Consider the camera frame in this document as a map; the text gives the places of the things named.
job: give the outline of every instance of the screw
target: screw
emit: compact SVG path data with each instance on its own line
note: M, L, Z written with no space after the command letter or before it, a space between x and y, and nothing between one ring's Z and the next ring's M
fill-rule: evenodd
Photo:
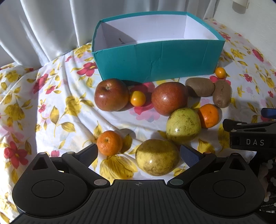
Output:
M172 185L179 186L179 185L182 185L184 182L183 182L183 180L180 180L180 179L172 179L172 180L170 180L170 183Z
M98 185L98 186L103 186L107 184L107 181L104 179L97 179L94 181L94 184Z

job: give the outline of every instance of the small orange fruit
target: small orange fruit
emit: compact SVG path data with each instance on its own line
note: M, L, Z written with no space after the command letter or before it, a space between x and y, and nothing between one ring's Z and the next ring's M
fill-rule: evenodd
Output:
M210 128L219 122L219 112L212 104L205 104L198 110L201 127Z
M99 152L105 156L114 156L123 147L123 140L120 135L114 131L105 131L97 140Z
M143 106L146 102L146 96L141 91L133 91L130 94L129 101L133 106Z
M215 70L215 74L219 79L225 79L226 78L226 71L222 67L217 67Z

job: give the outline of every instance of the black device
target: black device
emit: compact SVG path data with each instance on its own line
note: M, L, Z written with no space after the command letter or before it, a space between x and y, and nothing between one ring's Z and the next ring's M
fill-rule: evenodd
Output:
M275 125L223 121L231 148L257 154L261 150L273 153ZM243 138L255 137L271 143L244 145ZM110 185L88 168L97 154L95 144L58 158L39 153L14 186L12 197L20 215L12 223L275 223L275 214L260 211L264 189L253 171L260 158L248 165L238 153L218 158L182 145L180 156L190 168L167 184L164 180L115 180Z

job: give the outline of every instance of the black gripper base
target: black gripper base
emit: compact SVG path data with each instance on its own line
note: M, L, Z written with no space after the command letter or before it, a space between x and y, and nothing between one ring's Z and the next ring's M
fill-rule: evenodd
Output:
M190 201L184 190L170 188L163 180L115 180L111 187L94 190L82 207L68 215L36 218L21 214L13 222L19 223L265 224L256 214L222 218L205 213Z

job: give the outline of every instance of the white curtain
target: white curtain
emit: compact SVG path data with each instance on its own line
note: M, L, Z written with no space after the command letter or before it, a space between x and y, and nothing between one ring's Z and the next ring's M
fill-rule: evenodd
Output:
M39 68L91 41L100 19L174 10L212 18L216 0L5 0L0 5L0 66Z

